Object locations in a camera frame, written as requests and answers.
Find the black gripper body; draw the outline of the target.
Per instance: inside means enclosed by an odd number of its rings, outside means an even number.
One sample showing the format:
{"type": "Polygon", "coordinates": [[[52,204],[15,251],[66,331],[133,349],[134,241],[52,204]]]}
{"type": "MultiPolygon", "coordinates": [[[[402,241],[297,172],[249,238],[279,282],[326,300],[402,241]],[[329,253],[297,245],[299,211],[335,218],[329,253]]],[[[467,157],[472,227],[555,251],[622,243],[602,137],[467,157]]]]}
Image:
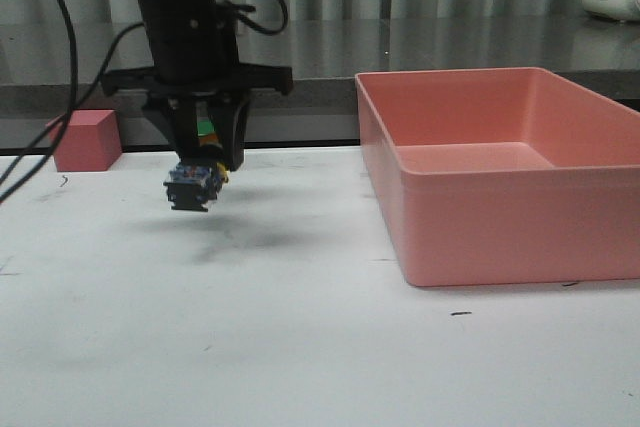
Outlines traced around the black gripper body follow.
{"type": "Polygon", "coordinates": [[[161,80],[155,67],[138,67],[107,71],[101,77],[101,88],[106,97],[136,94],[159,99],[202,97],[256,89],[288,95],[293,90],[293,72],[287,66],[238,64],[229,73],[216,78],[171,83],[161,80]]]}

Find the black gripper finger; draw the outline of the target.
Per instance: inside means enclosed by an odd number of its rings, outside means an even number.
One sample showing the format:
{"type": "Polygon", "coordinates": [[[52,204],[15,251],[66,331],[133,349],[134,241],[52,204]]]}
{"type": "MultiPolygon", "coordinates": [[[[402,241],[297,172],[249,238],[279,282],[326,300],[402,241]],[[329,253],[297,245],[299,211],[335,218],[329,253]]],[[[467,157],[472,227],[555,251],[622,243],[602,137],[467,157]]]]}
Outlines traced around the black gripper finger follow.
{"type": "Polygon", "coordinates": [[[197,133],[194,97],[148,96],[142,112],[165,137],[181,161],[195,162],[203,158],[197,133]]]}
{"type": "Polygon", "coordinates": [[[237,171],[244,162],[244,146],[249,95],[222,95],[208,104],[208,115],[221,146],[222,161],[230,171],[237,171]]]}

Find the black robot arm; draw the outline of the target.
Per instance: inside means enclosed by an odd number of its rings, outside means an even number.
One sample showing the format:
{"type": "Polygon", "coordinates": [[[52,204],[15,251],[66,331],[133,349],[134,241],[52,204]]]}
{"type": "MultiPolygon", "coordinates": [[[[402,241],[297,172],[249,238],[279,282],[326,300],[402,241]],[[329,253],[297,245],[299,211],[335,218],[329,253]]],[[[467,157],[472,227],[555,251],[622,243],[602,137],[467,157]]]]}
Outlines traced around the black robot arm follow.
{"type": "Polygon", "coordinates": [[[145,92],[145,117],[183,163],[221,163],[237,170],[244,161],[253,90],[289,94],[291,67],[240,61],[236,24],[252,23],[244,5],[216,0],[137,1],[153,64],[105,73],[104,94],[145,92]]]}

